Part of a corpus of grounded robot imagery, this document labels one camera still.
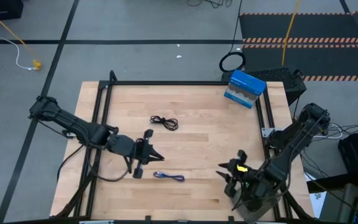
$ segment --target metal clamp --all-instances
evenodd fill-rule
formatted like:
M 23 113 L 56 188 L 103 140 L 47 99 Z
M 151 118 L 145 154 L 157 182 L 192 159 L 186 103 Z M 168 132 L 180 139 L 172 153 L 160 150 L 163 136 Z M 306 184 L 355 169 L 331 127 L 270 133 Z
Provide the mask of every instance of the metal clamp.
M 267 138 L 270 136 L 270 133 L 272 133 L 272 131 L 283 131 L 284 128 L 262 128 L 262 137 L 263 138 Z

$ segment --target black cable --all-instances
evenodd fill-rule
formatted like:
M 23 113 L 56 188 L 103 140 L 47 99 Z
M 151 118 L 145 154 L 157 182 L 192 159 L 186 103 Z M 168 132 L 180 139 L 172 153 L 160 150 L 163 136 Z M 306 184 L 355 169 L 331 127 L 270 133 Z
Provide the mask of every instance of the black cable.
M 299 71 L 299 70 L 296 70 L 296 75 L 298 76 L 299 78 L 299 81 L 302 81 L 302 72 Z M 292 120 L 294 121 L 295 120 L 295 115 L 296 115 L 296 109 L 298 108 L 298 103 L 299 103 L 299 99 L 301 98 L 301 89 L 300 89 L 300 86 L 298 86 L 298 99 L 296 100 L 296 105 L 295 105 L 295 110 L 293 111 L 293 116 L 292 116 Z
M 340 202 L 344 203 L 345 205 L 347 205 L 349 208 L 351 208 L 353 211 L 357 212 L 357 209 L 355 207 L 353 207 L 351 204 L 345 202 L 343 199 L 339 198 L 338 196 L 336 196 L 334 193 L 332 193 L 330 190 L 326 189 L 325 187 L 323 187 L 321 184 L 319 184 L 317 181 L 313 180 L 309 174 L 305 173 L 306 176 L 309 177 L 309 179 L 311 181 L 314 182 L 314 184 L 316 184 L 318 187 L 320 187 L 321 189 L 323 189 L 324 191 L 328 192 L 329 194 L 331 194 L 332 196 L 334 196 L 336 199 L 338 199 Z
M 50 127 L 50 126 L 46 125 L 46 124 L 45 124 L 45 123 L 43 123 L 42 121 L 38 121 L 38 123 L 40 123 L 40 124 L 44 125 L 45 127 L 47 127 L 47 128 L 49 128 L 49 129 L 51 129 L 51 130 L 52 130 L 52 131 L 54 131 L 55 133 L 57 133 L 57 134 L 59 134 L 59 135 L 63 136 L 64 138 L 68 138 L 68 137 L 67 137 L 67 136 L 65 136 L 64 134 L 62 134 L 62 133 L 60 133 L 60 132 L 56 131 L 55 129 L 53 129 L 52 127 Z
M 174 131 L 179 128 L 178 120 L 175 118 L 165 119 L 160 116 L 151 116 L 150 123 L 152 124 L 163 124 L 165 128 L 170 131 Z
M 237 19 L 236 19 L 236 28 L 234 29 L 234 35 L 233 35 L 233 40 L 231 42 L 231 48 L 229 50 L 229 53 L 227 53 L 225 56 L 223 56 L 223 58 L 221 59 L 221 61 L 219 62 L 219 69 L 222 72 L 233 72 L 234 70 L 241 70 L 246 66 L 246 56 L 242 53 L 242 52 L 231 52 L 233 50 L 233 46 L 234 46 L 234 41 L 236 40 L 236 33 L 237 33 L 237 27 L 239 24 L 239 20 L 240 20 L 240 12 L 241 12 L 241 5 L 242 5 L 242 0 L 240 0 L 240 6 L 239 6 L 239 11 L 237 13 Z M 238 66 L 236 69 L 233 70 L 226 70 L 223 68 L 223 62 L 225 61 L 225 59 L 227 59 L 229 56 L 232 55 L 238 55 L 241 57 L 242 62 L 240 64 L 240 66 Z
M 329 175 L 328 175 L 327 173 L 325 173 L 324 171 L 322 171 L 322 170 L 320 169 L 320 167 L 317 165 L 317 163 L 316 163 L 314 160 L 311 159 L 311 157 L 306 153 L 306 150 L 304 150 L 304 151 L 302 151 L 302 152 L 304 152 L 304 154 L 305 154 L 305 156 L 304 156 L 305 162 L 306 162 L 310 167 L 312 167 L 312 168 L 318 170 L 318 171 L 320 172 L 320 174 L 321 174 L 322 177 L 329 177 Z
M 339 134 L 339 133 L 343 133 L 343 131 L 338 131 L 334 134 L 330 134 L 330 135 L 327 135 L 326 137 L 330 137 L 330 136 L 333 136 L 333 135 L 336 135 L 336 134 Z M 354 131 L 354 132 L 347 132 L 345 134 L 355 134 L 355 133 L 358 133 L 358 130 L 357 131 Z M 312 142 L 315 142 L 315 141 L 322 141 L 322 140 L 325 140 L 325 139 L 329 139 L 329 138 L 321 138 L 321 139 L 318 139 L 318 140 L 312 140 Z
M 199 3 L 196 3 L 196 4 L 190 4 L 190 2 L 191 2 L 191 0 L 187 0 L 187 5 L 189 5 L 189 6 L 191 6 L 191 7 L 199 6 L 199 5 L 200 5 L 201 3 L 203 3 L 203 2 L 209 2 L 209 3 L 211 3 L 211 5 L 212 5 L 212 7 L 213 7 L 214 9 L 217 9 L 217 8 L 219 8 L 220 6 L 223 6 L 224 0 L 219 0 L 219 2 L 214 2 L 214 1 L 212 1 L 212 0 L 200 0 Z M 233 3 L 233 0 L 226 0 L 225 3 L 224 3 L 224 5 L 225 5 L 226 7 L 230 7 L 232 3 Z
M 82 144 L 77 150 L 71 153 L 63 162 L 60 164 L 59 169 L 57 170 L 57 181 L 59 181 L 60 171 L 63 168 L 63 165 L 69 160 L 69 158 L 73 157 L 84 145 Z
M 338 125 L 338 124 L 336 124 L 336 123 L 332 123 L 332 124 L 337 125 L 337 126 L 339 127 L 339 129 L 341 129 L 342 132 L 343 132 L 343 133 L 346 133 L 346 134 L 352 134 L 352 133 L 347 132 L 348 129 L 352 129 L 352 128 L 358 127 L 358 124 L 353 124 L 353 125 L 348 125 L 348 126 L 340 126 L 340 125 Z
M 55 114 L 55 112 L 52 111 L 52 110 L 45 110 L 45 112 L 50 112 L 50 113 Z M 61 116 L 62 118 L 67 119 L 69 122 L 73 122 L 71 118 L 68 118 L 68 117 L 65 116 L 65 115 L 58 114 L 58 116 Z M 75 124 L 78 125 L 80 128 L 82 128 L 82 129 L 85 131 L 86 134 L 82 133 L 82 135 L 83 135 L 85 138 L 89 138 L 89 137 L 90 137 L 89 132 L 88 132 L 88 129 L 87 129 L 86 127 L 84 127 L 83 125 L 81 125 L 81 124 L 79 124 L 79 123 L 75 123 Z
M 299 98 L 301 98 L 301 96 L 298 96 L 298 99 L 296 100 L 296 105 L 295 105 L 295 110 L 293 111 L 292 120 L 295 120 L 295 113 L 296 113 L 296 109 L 298 107 Z
M 240 197 L 237 200 L 237 202 L 234 204 L 233 208 L 231 209 L 232 211 L 234 211 L 234 209 L 239 207 L 239 204 L 241 202 L 241 197 L 242 197 L 242 193 L 244 192 L 244 186 L 242 185 L 242 182 L 240 181 L 240 186 L 241 186 L 241 192 L 240 192 Z
M 129 167 L 127 168 L 127 170 L 121 175 L 119 176 L 118 178 L 115 178 L 115 179 L 108 179 L 108 178 L 105 178 L 105 177 L 102 177 L 100 175 L 98 175 L 94 170 L 93 170 L 93 166 L 91 165 L 90 163 L 90 160 L 88 159 L 86 161 L 86 163 L 88 164 L 88 166 L 90 167 L 89 171 L 97 178 L 101 179 L 101 180 L 104 180 L 104 181 L 107 181 L 107 182 L 117 182 L 119 180 L 122 180 L 128 173 L 129 173 L 129 169 L 130 167 L 132 167 L 132 164 L 134 163 L 134 159 L 135 159 L 135 156 L 136 156 L 136 143 L 134 144 L 134 148 L 132 149 L 134 152 L 133 152 L 133 155 L 132 155 L 132 158 L 131 160 L 129 161 Z

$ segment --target electrical cord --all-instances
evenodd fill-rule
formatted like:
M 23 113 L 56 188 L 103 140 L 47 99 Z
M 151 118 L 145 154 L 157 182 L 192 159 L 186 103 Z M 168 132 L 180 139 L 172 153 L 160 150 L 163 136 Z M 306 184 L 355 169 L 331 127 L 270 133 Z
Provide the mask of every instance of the electrical cord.
M 179 128 L 178 120 L 175 118 L 165 119 L 160 116 L 151 116 L 150 123 L 152 124 L 163 124 L 165 128 L 170 131 L 174 131 Z
M 153 176 L 156 178 L 172 178 L 179 182 L 185 181 L 185 176 L 183 176 L 183 175 L 167 175 L 167 174 L 164 174 L 163 172 L 154 172 Z
M 302 76 L 303 76 L 302 72 L 299 71 L 299 70 L 295 70 L 294 73 L 296 73 L 296 76 L 297 76 L 297 78 L 299 78 L 299 81 L 302 82 Z M 296 99 L 295 110 L 294 110 L 293 116 L 292 116 L 292 120 L 293 120 L 293 121 L 295 120 L 296 109 L 298 108 L 299 99 L 301 98 L 300 86 L 298 86 L 298 93 L 299 93 L 299 94 L 298 94 L 298 99 Z
M 52 113 L 52 114 L 55 114 L 55 112 L 52 111 L 52 110 L 45 110 L 45 112 L 50 112 L 50 113 Z M 65 116 L 65 115 L 59 114 L 59 116 L 61 116 L 62 118 L 65 118 L 65 119 L 67 119 L 68 121 L 72 122 L 71 118 L 68 118 L 68 117 Z M 88 137 L 89 137 L 89 132 L 88 132 L 87 128 L 84 127 L 84 126 L 81 125 L 81 124 L 78 124 L 78 123 L 76 123 L 76 125 L 78 125 L 80 128 L 82 128 L 82 129 L 85 131 L 85 134 L 82 133 L 82 135 L 84 135 L 84 136 L 86 136 L 86 137 L 88 138 Z
M 322 170 L 320 169 L 320 167 L 317 165 L 317 163 L 316 163 L 314 160 L 311 159 L 311 157 L 306 153 L 306 150 L 303 150 L 303 152 L 305 153 L 305 156 L 306 156 L 306 157 L 303 157 L 302 152 L 301 152 L 301 156 L 302 156 L 302 158 L 305 160 L 305 162 L 306 162 L 310 167 L 312 167 L 312 168 L 318 170 L 318 171 L 320 172 L 320 174 L 321 174 L 322 177 L 324 177 L 324 178 L 330 177 L 327 173 L 325 173 L 324 171 L 322 171 Z
M 122 180 L 128 173 L 129 173 L 129 168 L 132 167 L 132 164 L 134 163 L 134 159 L 135 159 L 135 155 L 136 155 L 136 143 L 134 144 L 134 147 L 132 149 L 134 151 L 133 155 L 132 155 L 132 158 L 131 160 L 129 161 L 129 167 L 127 168 L 127 170 L 121 174 L 121 176 L 119 176 L 118 178 L 115 178 L 115 179 L 109 179 L 109 178 L 105 178 L 105 177 L 102 177 L 100 175 L 98 175 L 94 170 L 93 170 L 93 166 L 91 165 L 90 163 L 90 160 L 88 159 L 86 161 L 86 163 L 88 164 L 89 166 L 89 171 L 97 178 L 101 179 L 101 180 L 104 180 L 104 181 L 107 181 L 107 182 L 117 182 L 119 180 Z
M 338 133 L 340 133 L 340 136 L 336 136 L 336 137 L 329 137 L 329 136 L 313 136 L 314 138 L 325 138 L 325 139 L 340 139 L 343 136 L 343 133 L 341 132 L 341 130 L 339 129 L 339 125 L 337 124 L 333 124 L 331 123 L 331 126 L 336 128 L 338 130 Z
M 240 202 L 241 202 L 241 197 L 242 197 L 242 193 L 244 193 L 244 186 L 242 184 L 242 182 L 240 181 L 240 186 L 241 186 L 241 192 L 240 192 L 240 197 L 237 200 L 237 202 L 234 204 L 233 208 L 231 209 L 232 211 L 234 211 L 234 209 L 240 207 Z
M 55 129 L 53 129 L 52 127 L 50 127 L 50 126 L 46 125 L 45 123 L 43 123 L 42 121 L 38 121 L 38 123 L 40 123 L 40 124 L 44 125 L 45 127 L 49 128 L 49 129 L 50 129 L 50 130 L 52 130 L 53 132 L 55 132 L 55 133 L 57 133 L 57 134 L 59 134 L 59 135 L 63 136 L 64 138 L 67 138 L 67 139 L 68 139 L 68 137 L 67 137 L 67 136 L 65 136 L 64 134 L 62 134 L 62 133 L 60 133 L 60 132 L 56 131 L 56 130 L 55 130 Z
M 237 27 L 238 27 L 239 20 L 240 20 L 241 5 L 242 5 L 242 0 L 240 0 L 239 11 L 237 13 L 236 28 L 234 28 L 234 35 L 233 35 L 233 39 L 232 39 L 232 42 L 231 42 L 231 48 L 229 50 L 229 53 L 227 53 L 225 56 L 223 56 L 223 58 L 219 62 L 219 69 L 222 72 L 233 72 L 234 70 L 241 70 L 246 66 L 246 63 L 247 63 L 246 62 L 246 56 L 242 52 L 231 52 L 233 50 L 233 47 L 234 47 L 234 41 L 236 40 Z M 242 62 L 240 64 L 240 66 L 238 66 L 236 69 L 226 70 L 226 69 L 223 68 L 223 62 L 225 61 L 225 59 L 227 59 L 229 56 L 232 56 L 232 55 L 240 56 L 241 59 L 242 59 Z
M 291 22 L 290 22 L 290 26 L 288 27 L 287 34 L 286 34 L 285 39 L 284 39 L 284 47 L 283 47 L 283 55 L 282 55 L 281 66 L 284 66 L 284 62 L 285 62 L 285 50 L 287 49 L 288 37 L 290 36 L 292 24 L 293 24 L 293 21 L 294 21 L 294 19 L 295 19 L 295 15 L 296 15 L 296 13 L 298 12 L 298 8 L 299 8 L 300 3 L 301 3 L 301 0 L 296 0 L 295 10 L 293 11 L 292 18 L 291 18 Z
M 18 38 L 18 36 L 15 35 L 15 33 L 13 33 L 1 20 L 0 20 L 0 24 L 5 28 L 7 29 L 17 40 L 19 40 L 27 49 L 30 50 L 30 48 L 23 42 L 23 40 L 21 40 L 20 38 Z M 35 67 L 23 67 L 22 65 L 19 65 L 19 56 L 20 56 L 20 49 L 19 49 L 19 46 L 17 46 L 17 44 L 11 42 L 10 40 L 7 40 L 3 37 L 0 37 L 1 40 L 5 40 L 6 42 L 9 42 L 10 44 L 14 45 L 17 49 L 17 56 L 16 56 L 16 65 L 20 68 L 23 68 L 23 69 L 27 69 L 27 70 L 39 70 L 40 67 L 41 67 L 41 63 L 34 60 L 33 63 L 35 65 Z
M 345 134 L 347 134 L 347 135 L 358 133 L 358 130 L 356 130 L 356 131 L 354 131 L 354 132 L 348 132 L 348 131 L 347 131 L 348 129 L 352 129 L 352 128 L 358 128 L 358 125 L 351 126 L 351 127 L 349 127 L 349 128 L 343 129 L 342 131 L 336 132 L 336 133 L 334 133 L 334 134 L 327 135 L 327 137 L 331 137 L 331 136 L 333 136 L 333 135 L 335 135 L 335 134 L 338 134 L 338 133 L 345 133 Z M 327 138 L 322 138 L 322 139 L 318 139 L 318 140 L 312 140 L 312 142 L 314 142 L 314 141 L 321 141 L 321 140 L 324 140 L 324 139 L 327 139 Z
M 211 3 L 212 7 L 214 9 L 217 9 L 219 8 L 220 6 L 223 6 L 223 2 L 224 0 L 219 0 L 219 2 L 214 2 L 212 0 L 200 0 L 199 3 L 196 3 L 196 4 L 190 4 L 191 0 L 187 0 L 187 5 L 191 6 L 191 7 L 195 7 L 195 6 L 199 6 L 201 3 L 203 2 L 209 2 Z M 233 0 L 226 0 L 226 2 L 224 3 L 224 5 L 226 7 L 230 7 L 231 4 L 233 3 Z
M 342 132 L 344 132 L 345 134 L 353 134 L 353 133 L 347 132 L 346 130 L 358 127 L 358 124 L 353 124 L 353 125 L 348 125 L 348 126 L 340 126 L 336 123 L 332 123 L 332 124 L 337 125 L 339 127 L 339 129 L 341 129 Z
M 69 160 L 69 158 L 73 157 L 84 145 L 82 144 L 78 149 L 76 149 L 73 153 L 71 153 L 63 162 L 60 164 L 59 169 L 57 170 L 57 181 L 59 181 L 60 171 L 63 168 L 64 164 Z
M 314 182 L 314 184 L 316 184 L 319 188 L 323 189 L 324 191 L 328 192 L 329 194 L 331 194 L 332 196 L 334 196 L 336 199 L 338 199 L 339 201 L 341 201 L 342 203 L 344 203 L 345 205 L 347 205 L 349 208 L 351 208 L 353 211 L 357 211 L 357 209 L 355 207 L 353 207 L 351 204 L 345 202 L 343 199 L 339 198 L 338 196 L 336 196 L 334 193 L 332 193 L 330 190 L 326 189 L 325 187 L 323 187 L 321 184 L 319 184 L 317 181 L 313 180 L 309 174 L 305 173 L 305 175 L 307 177 L 309 177 L 309 179 Z

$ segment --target yellow cable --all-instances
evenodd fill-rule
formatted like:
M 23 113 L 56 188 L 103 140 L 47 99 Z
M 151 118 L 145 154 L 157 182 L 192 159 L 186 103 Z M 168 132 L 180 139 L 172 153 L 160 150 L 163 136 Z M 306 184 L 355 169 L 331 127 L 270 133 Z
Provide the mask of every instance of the yellow cable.
M 24 43 L 24 41 L 21 40 L 18 36 L 16 36 L 15 33 L 13 33 L 13 32 L 10 30 L 10 28 L 8 28 L 1 20 L 0 20 L 0 24 L 1 24 L 6 30 L 8 30 L 18 41 L 20 41 L 20 43 L 22 43 L 23 46 L 24 46 L 27 50 L 29 50 L 29 51 L 34 55 L 34 57 L 38 58 L 38 56 L 37 56 L 37 54 L 35 54 L 34 50 L 33 50 L 32 48 L 28 47 L 28 46 Z M 33 64 L 34 64 L 34 67 L 35 67 L 36 70 L 39 70 L 39 69 L 41 68 L 41 65 L 42 65 L 41 62 L 38 62 L 38 61 L 36 61 L 36 60 L 33 60 Z
M 283 48 L 283 57 L 282 57 L 282 61 L 281 61 L 281 66 L 284 65 L 284 61 L 285 61 L 285 49 L 287 49 L 288 36 L 290 35 L 291 27 L 292 27 L 292 24 L 293 24 L 293 20 L 294 20 L 294 18 L 295 18 L 296 13 L 298 12 L 298 8 L 299 8 L 300 3 L 301 3 L 301 0 L 297 0 L 297 1 L 296 1 L 296 6 L 295 6 L 295 10 L 293 11 L 293 14 L 292 14 L 290 26 L 289 26 L 289 28 L 288 28 L 288 30 L 287 30 L 287 34 L 286 34 L 285 39 L 284 39 L 284 48 Z

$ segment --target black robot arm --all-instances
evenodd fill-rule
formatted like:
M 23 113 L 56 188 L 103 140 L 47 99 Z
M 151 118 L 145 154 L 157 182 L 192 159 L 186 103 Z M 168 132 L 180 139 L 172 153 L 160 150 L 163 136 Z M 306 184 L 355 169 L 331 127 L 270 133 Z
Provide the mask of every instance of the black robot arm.
M 245 207 L 244 219 L 257 221 L 272 208 L 288 190 L 287 176 L 291 162 L 313 139 L 313 136 L 328 128 L 329 113 L 314 103 L 306 105 L 293 124 L 283 131 L 272 131 L 264 144 L 269 149 L 278 149 L 279 155 L 266 160 L 257 170 L 245 165 L 247 155 L 240 150 L 238 159 L 219 164 L 231 174 L 217 172 L 227 183 L 224 193 L 236 198 L 234 208 Z
M 135 142 L 128 136 L 118 134 L 118 128 L 106 124 L 89 123 L 61 109 L 56 99 L 52 97 L 38 96 L 37 101 L 30 108 L 29 118 L 37 121 L 53 121 L 74 133 L 81 144 L 123 156 L 129 172 L 131 172 L 131 162 L 128 159 L 139 160 L 134 174 L 135 178 L 142 177 L 141 165 L 164 160 L 164 157 L 154 150 L 153 145 L 149 144 L 153 130 L 146 130 L 144 137 Z

